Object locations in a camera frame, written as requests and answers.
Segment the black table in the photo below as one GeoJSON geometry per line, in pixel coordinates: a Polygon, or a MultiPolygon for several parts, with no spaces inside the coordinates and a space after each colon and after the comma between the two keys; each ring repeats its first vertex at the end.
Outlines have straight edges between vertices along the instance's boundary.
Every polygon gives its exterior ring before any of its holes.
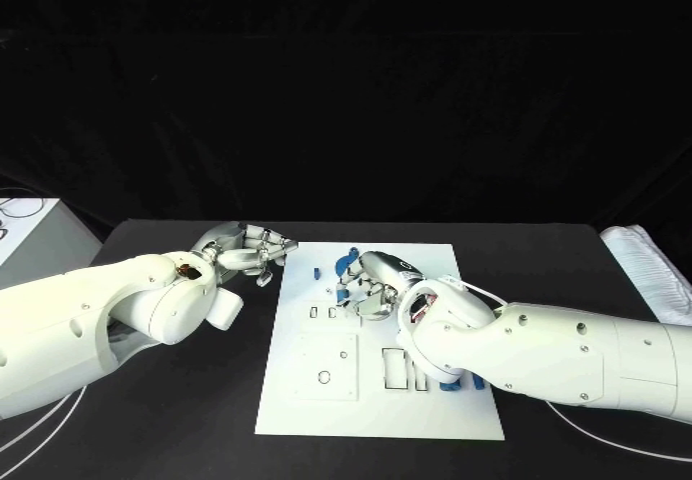
{"type": "MultiPolygon", "coordinates": [[[[298,241],[451,243],[464,280],[505,299],[655,319],[584,225],[251,223],[298,241]]],[[[215,224],[131,220],[112,232],[95,264],[186,250],[215,224]]],[[[12,478],[650,480],[692,472],[686,464],[595,442],[544,402],[497,390],[505,442],[255,435],[281,274],[264,289],[252,279],[231,283],[245,300],[231,330],[205,322],[179,345],[144,351],[95,382],[63,430],[12,478]]],[[[610,439],[692,456],[688,446],[676,446],[692,444],[692,427],[631,412],[562,411],[610,439]]],[[[43,412],[4,421],[0,441],[43,412]]],[[[48,432],[42,426],[26,444],[3,452],[0,473],[48,432]]]]}

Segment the white cloth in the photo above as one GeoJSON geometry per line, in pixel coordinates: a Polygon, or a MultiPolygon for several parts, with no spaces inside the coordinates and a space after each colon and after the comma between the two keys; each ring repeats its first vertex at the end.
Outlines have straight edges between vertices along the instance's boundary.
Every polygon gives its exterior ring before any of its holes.
{"type": "Polygon", "coordinates": [[[692,326],[692,285],[639,225],[610,227],[601,239],[662,323],[692,326]]]}

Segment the oval hole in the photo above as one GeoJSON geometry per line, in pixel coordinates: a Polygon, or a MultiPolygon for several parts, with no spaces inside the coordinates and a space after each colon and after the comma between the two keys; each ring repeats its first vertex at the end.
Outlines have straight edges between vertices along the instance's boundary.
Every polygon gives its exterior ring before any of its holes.
{"type": "Polygon", "coordinates": [[[317,374],[317,380],[320,381],[320,383],[329,383],[329,380],[330,380],[330,375],[329,375],[329,372],[324,370],[321,371],[319,374],[317,374]]]}
{"type": "Polygon", "coordinates": [[[72,330],[75,337],[82,338],[82,334],[84,334],[82,326],[79,325],[79,322],[75,319],[69,321],[69,329],[72,330]]]}

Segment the white cable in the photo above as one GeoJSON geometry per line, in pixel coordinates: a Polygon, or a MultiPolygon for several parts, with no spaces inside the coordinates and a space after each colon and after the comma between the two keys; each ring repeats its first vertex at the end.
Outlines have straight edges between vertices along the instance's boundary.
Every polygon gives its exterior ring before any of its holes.
{"type": "Polygon", "coordinates": [[[507,302],[497,296],[493,295],[490,292],[486,292],[482,288],[476,287],[470,283],[464,282],[460,280],[460,282],[471,289],[476,290],[480,294],[483,294],[486,297],[490,297],[503,307],[507,306],[507,302]]]}
{"type": "Polygon", "coordinates": [[[558,414],[559,418],[584,434],[588,435],[594,440],[598,440],[600,442],[611,445],[613,447],[621,448],[623,450],[627,450],[630,452],[639,453],[642,455],[649,455],[650,457],[656,458],[663,458],[665,460],[675,460],[678,462],[692,462],[692,458],[688,457],[673,457],[672,455],[663,455],[662,453],[655,453],[655,452],[647,452],[646,450],[639,450],[636,448],[627,447],[626,445],[620,445],[616,442],[611,442],[610,440],[605,440],[604,438],[598,437],[594,435],[591,432],[587,432],[558,411],[558,409],[552,406],[551,402],[545,402],[548,406],[552,408],[552,411],[558,414]]]}
{"type": "Polygon", "coordinates": [[[86,387],[82,387],[82,391],[79,392],[79,396],[76,397],[76,400],[75,400],[75,404],[72,405],[72,408],[69,409],[69,412],[68,414],[65,415],[65,418],[62,419],[62,422],[59,423],[59,425],[55,427],[55,430],[52,431],[50,435],[48,436],[48,438],[43,440],[43,442],[40,443],[40,445],[33,449],[32,453],[22,459],[22,461],[3,473],[3,475],[0,475],[0,480],[3,480],[3,478],[7,477],[7,475],[25,464],[25,462],[33,457],[33,455],[36,455],[37,451],[43,448],[43,446],[46,445],[46,443],[50,441],[50,439],[53,438],[55,434],[58,433],[58,431],[61,430],[62,426],[65,425],[65,422],[68,421],[69,419],[69,416],[72,415],[72,412],[75,411],[75,408],[76,406],[79,405],[79,400],[82,399],[82,396],[84,396],[84,392],[86,390],[86,387]]]}
{"type": "Polygon", "coordinates": [[[17,435],[17,437],[14,438],[14,440],[9,441],[3,447],[0,448],[0,452],[3,452],[4,450],[7,450],[27,435],[29,433],[32,433],[32,431],[36,429],[36,427],[50,418],[50,416],[53,415],[53,413],[58,411],[58,409],[62,407],[62,405],[65,404],[65,402],[68,401],[68,398],[72,396],[72,393],[61,400],[61,403],[58,403],[58,405],[50,409],[50,411],[43,415],[43,417],[40,418],[40,420],[25,430],[25,432],[17,435]]]}

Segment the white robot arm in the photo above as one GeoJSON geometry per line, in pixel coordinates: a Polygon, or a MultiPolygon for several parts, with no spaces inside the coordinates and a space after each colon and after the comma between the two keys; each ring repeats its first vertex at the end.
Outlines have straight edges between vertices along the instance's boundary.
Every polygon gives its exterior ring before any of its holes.
{"type": "Polygon", "coordinates": [[[372,319],[398,305],[398,343],[441,383],[470,370],[533,398],[692,422],[692,328],[520,303],[493,311],[460,280],[421,278],[391,255],[366,252],[353,263],[378,287],[346,308],[372,319]]]}
{"type": "Polygon", "coordinates": [[[297,242],[231,222],[190,252],[143,255],[0,291],[0,419],[58,400],[144,348],[176,344],[202,321],[226,330],[242,300],[218,287],[238,271],[271,280],[297,242]]]}

